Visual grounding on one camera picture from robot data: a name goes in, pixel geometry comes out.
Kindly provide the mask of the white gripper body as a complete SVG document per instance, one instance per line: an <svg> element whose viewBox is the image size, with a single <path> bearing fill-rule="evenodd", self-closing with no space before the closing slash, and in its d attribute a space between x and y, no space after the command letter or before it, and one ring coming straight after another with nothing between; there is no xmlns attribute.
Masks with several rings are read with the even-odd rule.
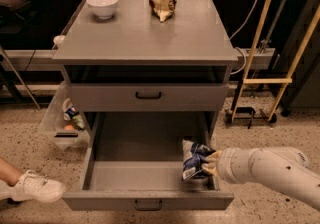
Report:
<svg viewBox="0 0 320 224"><path fill-rule="evenodd" d="M219 176L231 184L244 184L253 180L249 168L251 150L227 148L222 151L217 160Z"/></svg>

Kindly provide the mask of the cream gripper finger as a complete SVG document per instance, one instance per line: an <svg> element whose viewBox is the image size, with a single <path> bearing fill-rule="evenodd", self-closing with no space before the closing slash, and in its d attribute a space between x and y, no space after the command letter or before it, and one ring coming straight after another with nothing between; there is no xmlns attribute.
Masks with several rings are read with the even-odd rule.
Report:
<svg viewBox="0 0 320 224"><path fill-rule="evenodd" d="M221 150L217 150L214 153L210 154L209 156L206 157L206 161L208 163L215 163L219 156L221 155L222 151Z"/></svg>
<svg viewBox="0 0 320 224"><path fill-rule="evenodd" d="M218 175L218 171L215 164L205 163L205 164L202 164L201 167L202 167L202 170L208 175L213 175L213 176Z"/></svg>

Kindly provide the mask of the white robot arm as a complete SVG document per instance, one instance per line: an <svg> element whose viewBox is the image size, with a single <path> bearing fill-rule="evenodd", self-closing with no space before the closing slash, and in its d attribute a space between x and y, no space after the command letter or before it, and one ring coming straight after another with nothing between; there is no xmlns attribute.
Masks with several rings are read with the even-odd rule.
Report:
<svg viewBox="0 0 320 224"><path fill-rule="evenodd" d="M296 148L227 148L205 160L204 171L228 183L259 183L320 210L320 176Z"/></svg>

